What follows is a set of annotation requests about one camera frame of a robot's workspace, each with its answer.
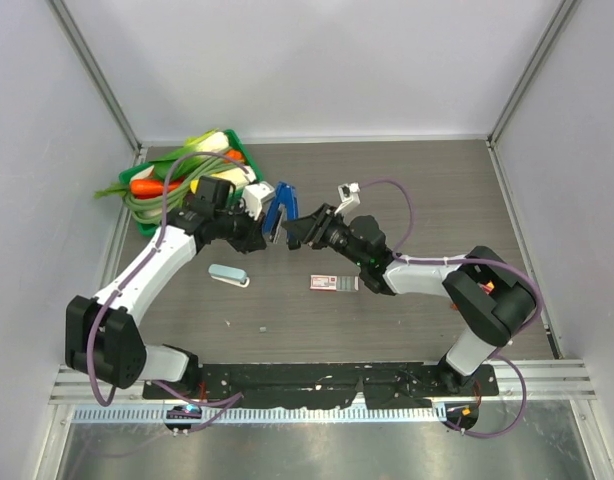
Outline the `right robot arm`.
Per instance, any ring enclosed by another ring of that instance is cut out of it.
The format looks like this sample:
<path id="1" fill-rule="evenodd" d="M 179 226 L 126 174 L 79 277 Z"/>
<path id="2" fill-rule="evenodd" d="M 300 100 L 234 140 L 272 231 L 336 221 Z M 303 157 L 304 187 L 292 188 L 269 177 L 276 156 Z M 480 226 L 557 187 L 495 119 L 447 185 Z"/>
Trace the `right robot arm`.
<path id="1" fill-rule="evenodd" d="M 481 364 L 512 340 L 541 306 L 528 277 L 487 247 L 446 259 L 397 254 L 388 248 L 373 216 L 347 223 L 328 204 L 285 220 L 282 227 L 300 243 L 314 250 L 329 248 L 356 264 L 360 280 L 376 294 L 449 298 L 466 323 L 438 363 L 440 386 L 452 395 L 470 388 Z"/>

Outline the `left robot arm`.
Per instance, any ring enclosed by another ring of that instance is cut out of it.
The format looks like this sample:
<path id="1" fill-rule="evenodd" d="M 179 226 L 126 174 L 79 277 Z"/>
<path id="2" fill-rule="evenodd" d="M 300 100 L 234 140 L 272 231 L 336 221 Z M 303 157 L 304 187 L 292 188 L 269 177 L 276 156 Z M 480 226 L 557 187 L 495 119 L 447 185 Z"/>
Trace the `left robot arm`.
<path id="1" fill-rule="evenodd" d="M 65 363 L 115 388 L 139 380 L 163 381 L 177 398 L 192 397 L 201 383 L 197 355 L 168 345 L 147 345 L 139 325 L 173 276 L 215 240 L 243 254 L 263 250 L 265 204 L 274 190 L 266 182 L 242 189 L 215 177 L 200 179 L 195 195 L 169 211 L 166 221 L 130 265 L 93 297 L 74 297 L 66 309 Z"/>

